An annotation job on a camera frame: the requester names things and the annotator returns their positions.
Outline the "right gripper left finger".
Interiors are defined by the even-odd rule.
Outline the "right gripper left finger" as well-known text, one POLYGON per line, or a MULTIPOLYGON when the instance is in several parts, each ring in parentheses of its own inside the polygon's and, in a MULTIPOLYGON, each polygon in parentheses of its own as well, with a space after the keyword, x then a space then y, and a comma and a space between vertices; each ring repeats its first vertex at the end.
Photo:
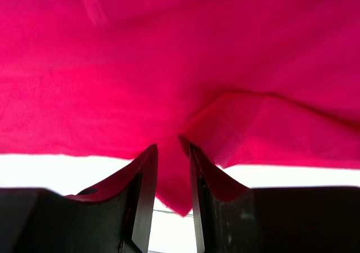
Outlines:
POLYGON ((158 174, 152 144, 76 195, 1 189, 2 252, 147 252, 158 174))

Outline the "crimson t shirt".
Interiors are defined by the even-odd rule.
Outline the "crimson t shirt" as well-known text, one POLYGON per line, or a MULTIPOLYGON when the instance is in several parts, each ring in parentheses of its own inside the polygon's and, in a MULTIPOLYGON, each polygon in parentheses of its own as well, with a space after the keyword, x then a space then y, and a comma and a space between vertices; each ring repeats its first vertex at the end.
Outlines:
POLYGON ((1 152, 359 168, 359 0, 1 0, 1 152))

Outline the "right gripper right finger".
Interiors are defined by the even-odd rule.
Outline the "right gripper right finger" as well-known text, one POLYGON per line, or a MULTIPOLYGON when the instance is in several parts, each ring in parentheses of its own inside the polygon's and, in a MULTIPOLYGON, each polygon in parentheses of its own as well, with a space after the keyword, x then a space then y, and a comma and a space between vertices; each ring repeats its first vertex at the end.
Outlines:
POLYGON ((359 188, 249 188, 185 137, 198 252, 358 252, 359 188))

